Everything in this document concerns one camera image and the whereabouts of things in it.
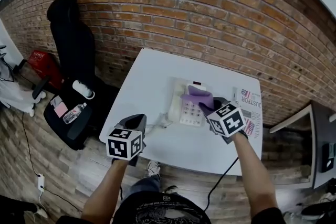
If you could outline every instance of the american flag print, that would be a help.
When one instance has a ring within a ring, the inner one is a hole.
[[[250,91],[247,91],[247,90],[242,89],[241,92],[242,92],[241,94],[242,94],[243,96],[245,96],[246,98],[250,98],[250,95],[251,95],[251,92],[250,92]]]
[[[253,132],[254,127],[255,127],[254,123],[251,120],[247,119],[247,118],[245,118],[245,121],[246,121],[246,126],[244,128],[244,132],[247,135],[252,135],[252,132]]]

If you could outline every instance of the pink item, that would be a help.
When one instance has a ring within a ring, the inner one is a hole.
[[[65,112],[68,111],[68,108],[66,107],[64,102],[60,102],[60,104],[57,107],[55,107],[54,110],[55,110],[57,116],[60,118],[65,114]]]

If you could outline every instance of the human forearm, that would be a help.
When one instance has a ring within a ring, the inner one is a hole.
[[[240,133],[233,137],[243,175],[244,188],[251,205],[251,216],[270,207],[278,207],[275,188],[269,174],[251,147]]]
[[[81,218],[93,224],[109,224],[118,201],[127,161],[115,161],[84,205]]]

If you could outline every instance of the white table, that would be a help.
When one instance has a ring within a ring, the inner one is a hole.
[[[260,97],[257,79],[201,61],[142,49],[114,101],[99,139],[105,143],[109,130],[121,119],[134,114],[143,113],[147,116],[147,124],[155,123],[160,113],[169,110],[174,78],[204,83],[211,87],[215,97],[228,100],[232,100],[233,87],[239,91],[244,88]],[[249,141],[261,158],[261,101],[260,108],[245,102],[239,102],[239,105],[259,115],[258,132],[253,133]],[[156,129],[144,141],[147,147],[142,157],[200,172],[222,174],[237,157],[234,144],[227,145],[219,135],[209,131],[207,123],[202,127],[173,123],[167,129]],[[240,163],[237,162],[228,174],[241,175]]]

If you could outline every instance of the white power adapter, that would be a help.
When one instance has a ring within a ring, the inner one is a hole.
[[[44,175],[43,174],[38,174],[37,175],[37,188],[44,192],[44,181],[45,181],[45,178],[44,178]]]

